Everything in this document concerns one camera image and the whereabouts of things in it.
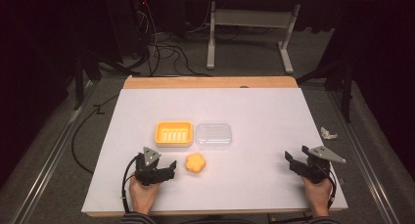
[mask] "transparent lid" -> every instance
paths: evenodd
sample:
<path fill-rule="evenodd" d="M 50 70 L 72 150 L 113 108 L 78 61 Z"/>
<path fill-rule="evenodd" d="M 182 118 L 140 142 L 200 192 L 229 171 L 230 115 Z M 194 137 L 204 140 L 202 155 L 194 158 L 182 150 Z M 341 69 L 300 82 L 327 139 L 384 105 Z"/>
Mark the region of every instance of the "transparent lid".
<path fill-rule="evenodd" d="M 231 126 L 227 123 L 201 123 L 196 128 L 196 142 L 201 146 L 229 146 L 232 143 Z"/>

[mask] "clear plastic container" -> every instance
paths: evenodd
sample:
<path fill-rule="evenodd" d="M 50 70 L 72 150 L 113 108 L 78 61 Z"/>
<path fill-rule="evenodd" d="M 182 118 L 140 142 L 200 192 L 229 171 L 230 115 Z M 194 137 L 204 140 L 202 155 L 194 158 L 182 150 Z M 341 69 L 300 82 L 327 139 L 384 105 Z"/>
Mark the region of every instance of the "clear plastic container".
<path fill-rule="evenodd" d="M 196 143 L 201 149 L 228 149 L 232 144 L 231 126 L 227 123 L 201 123 L 196 128 Z"/>

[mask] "small white object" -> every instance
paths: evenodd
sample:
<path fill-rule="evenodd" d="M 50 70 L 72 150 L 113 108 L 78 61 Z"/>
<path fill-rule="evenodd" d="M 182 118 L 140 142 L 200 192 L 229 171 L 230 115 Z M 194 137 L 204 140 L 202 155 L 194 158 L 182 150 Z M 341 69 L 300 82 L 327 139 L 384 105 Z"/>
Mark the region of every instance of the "small white object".
<path fill-rule="evenodd" d="M 320 133 L 321 133 L 321 137 L 323 137 L 324 139 L 335 139 L 338 137 L 338 134 L 330 134 L 330 132 L 325 129 L 324 127 L 321 127 L 320 129 Z"/>

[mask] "wooden table edge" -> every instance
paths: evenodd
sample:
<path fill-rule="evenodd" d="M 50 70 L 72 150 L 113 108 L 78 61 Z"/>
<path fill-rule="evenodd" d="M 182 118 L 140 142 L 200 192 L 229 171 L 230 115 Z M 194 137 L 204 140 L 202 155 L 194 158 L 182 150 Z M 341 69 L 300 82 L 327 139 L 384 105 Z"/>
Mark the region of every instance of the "wooden table edge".
<path fill-rule="evenodd" d="M 291 76 L 132 77 L 124 89 L 162 88 L 298 88 Z"/>
<path fill-rule="evenodd" d="M 341 211 L 343 208 L 330 208 L 330 211 Z M 174 215 L 220 215 L 220 214 L 266 214 L 266 213 L 288 213 L 308 212 L 308 208 L 282 208 L 282 209 L 253 209 L 253 210 L 184 210 L 184 211 L 157 211 L 151 212 L 150 216 L 174 216 Z M 121 217 L 123 211 L 86 212 L 91 217 Z"/>

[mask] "sleeve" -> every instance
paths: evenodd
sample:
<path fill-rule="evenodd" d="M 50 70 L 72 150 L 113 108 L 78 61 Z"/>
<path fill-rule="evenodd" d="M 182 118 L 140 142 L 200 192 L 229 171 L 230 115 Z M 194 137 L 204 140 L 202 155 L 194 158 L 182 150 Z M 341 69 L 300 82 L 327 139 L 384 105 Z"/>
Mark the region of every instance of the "sleeve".
<path fill-rule="evenodd" d="M 303 222 L 302 224 L 340 224 L 337 220 L 331 217 L 316 217 L 309 221 Z"/>
<path fill-rule="evenodd" d="M 156 224 L 152 218 L 138 212 L 127 212 L 121 219 L 120 224 Z"/>

